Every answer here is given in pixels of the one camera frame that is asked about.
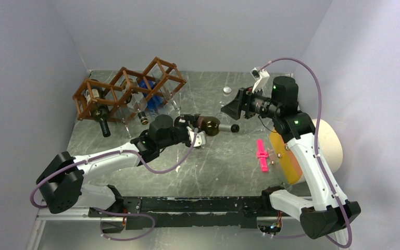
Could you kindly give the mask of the olive wine bottle black top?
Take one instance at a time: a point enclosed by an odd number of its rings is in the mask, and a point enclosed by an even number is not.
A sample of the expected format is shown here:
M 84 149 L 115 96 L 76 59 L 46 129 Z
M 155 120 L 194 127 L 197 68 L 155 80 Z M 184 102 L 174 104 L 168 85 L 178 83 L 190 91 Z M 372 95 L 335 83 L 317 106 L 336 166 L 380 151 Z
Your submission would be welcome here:
M 219 132 L 238 133 L 240 126 L 238 124 L 224 124 L 213 116 L 199 116 L 197 127 L 207 136 L 216 136 Z

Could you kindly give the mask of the dark green wine bottle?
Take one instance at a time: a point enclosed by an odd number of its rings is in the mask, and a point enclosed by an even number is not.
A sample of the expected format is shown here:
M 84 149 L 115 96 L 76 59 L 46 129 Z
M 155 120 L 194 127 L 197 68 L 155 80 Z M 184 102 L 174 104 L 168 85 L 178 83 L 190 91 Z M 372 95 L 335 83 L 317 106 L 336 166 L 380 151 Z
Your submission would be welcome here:
M 92 93 L 94 98 L 105 99 L 105 95 L 103 94 L 102 88 L 99 86 L 91 85 L 91 90 L 86 89 L 84 92 L 84 97 L 86 99 L 87 105 L 93 102 L 90 93 Z M 108 118 L 109 118 L 108 106 L 96 101 L 94 101 L 94 103 L 95 105 L 91 108 L 90 115 L 96 122 L 99 123 L 103 137 L 107 138 L 111 136 L 111 132 L 108 126 Z

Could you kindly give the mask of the clear bottle with silver cap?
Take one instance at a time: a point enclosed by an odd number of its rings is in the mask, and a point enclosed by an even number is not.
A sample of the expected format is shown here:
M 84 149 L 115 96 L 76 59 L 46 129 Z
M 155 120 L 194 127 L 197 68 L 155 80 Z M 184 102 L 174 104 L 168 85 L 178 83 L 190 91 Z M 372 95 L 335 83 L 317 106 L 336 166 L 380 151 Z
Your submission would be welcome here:
M 220 107 L 224 107 L 232 100 L 232 89 L 229 86 L 225 86 L 222 89 L 222 94 L 220 96 L 219 105 Z

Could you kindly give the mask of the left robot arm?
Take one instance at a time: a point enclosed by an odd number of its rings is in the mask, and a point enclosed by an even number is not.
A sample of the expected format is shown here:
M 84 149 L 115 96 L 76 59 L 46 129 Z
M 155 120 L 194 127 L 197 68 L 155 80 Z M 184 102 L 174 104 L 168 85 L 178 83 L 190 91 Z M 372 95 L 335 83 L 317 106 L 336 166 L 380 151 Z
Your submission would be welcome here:
M 113 185 L 96 186 L 89 182 L 120 169 L 144 166 L 152 173 L 167 173 L 152 169 L 148 163 L 159 157 L 169 146 L 185 144 L 192 150 L 205 144 L 198 124 L 199 114 L 182 114 L 176 119 L 159 115 L 138 137 L 121 146 L 83 156 L 71 156 L 67 151 L 57 154 L 36 180 L 52 214 L 72 207 L 91 207 L 115 217 L 126 210 L 124 198 Z

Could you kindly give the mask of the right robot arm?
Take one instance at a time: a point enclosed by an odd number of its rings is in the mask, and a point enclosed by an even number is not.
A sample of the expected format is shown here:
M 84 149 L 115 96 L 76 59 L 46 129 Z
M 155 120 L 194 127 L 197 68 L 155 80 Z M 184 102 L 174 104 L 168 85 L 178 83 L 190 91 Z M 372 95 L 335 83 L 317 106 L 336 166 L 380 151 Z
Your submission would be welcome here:
M 360 214 L 358 202 L 350 202 L 338 186 L 319 148 L 318 130 L 310 116 L 298 110 L 298 85 L 291 77 L 273 79 L 270 97 L 255 87 L 240 88 L 236 97 L 221 111 L 238 120 L 243 115 L 270 118 L 282 138 L 282 149 L 288 149 L 297 160 L 309 187 L 312 200 L 307 201 L 284 189 L 269 191 L 260 202 L 261 211 L 272 216 L 278 210 L 297 219 L 311 239 L 342 229 Z

